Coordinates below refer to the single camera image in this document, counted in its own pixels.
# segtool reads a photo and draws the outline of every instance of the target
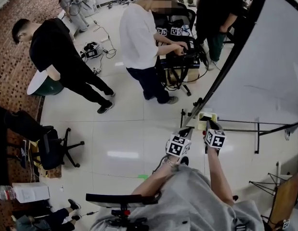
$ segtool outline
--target wooden panel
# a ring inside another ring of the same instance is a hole
[[[298,173],[281,184],[277,189],[269,221],[269,225],[272,229],[278,222],[290,218],[297,197]]]

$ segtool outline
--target man in black shirt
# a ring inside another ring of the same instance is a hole
[[[207,39],[212,70],[220,59],[224,38],[242,12],[243,0],[197,0],[198,43]]]
[[[43,24],[20,19],[12,29],[15,43],[31,42],[29,54],[37,69],[71,91],[91,102],[99,103],[99,114],[111,109],[114,104],[103,98],[90,86],[94,85],[105,95],[115,93],[98,78],[84,63],[74,47],[69,29],[58,18],[46,20]]]

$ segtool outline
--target green tape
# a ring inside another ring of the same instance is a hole
[[[137,178],[142,178],[142,179],[144,179],[144,180],[146,180],[146,179],[148,179],[148,175],[138,175],[138,177]]]

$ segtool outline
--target man in white t-shirt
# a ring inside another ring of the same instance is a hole
[[[177,0],[137,0],[124,11],[120,22],[120,41],[123,63],[130,75],[139,81],[146,100],[154,97],[160,104],[178,101],[161,84],[156,67],[160,67],[158,56],[174,51],[183,55],[185,42],[174,42],[156,31],[153,12],[169,9]],[[156,46],[155,41],[165,45]]]

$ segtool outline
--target wristwatch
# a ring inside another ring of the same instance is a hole
[[[165,158],[163,160],[163,164],[168,164],[170,167],[174,168],[176,166],[176,162],[171,161],[169,158]]]

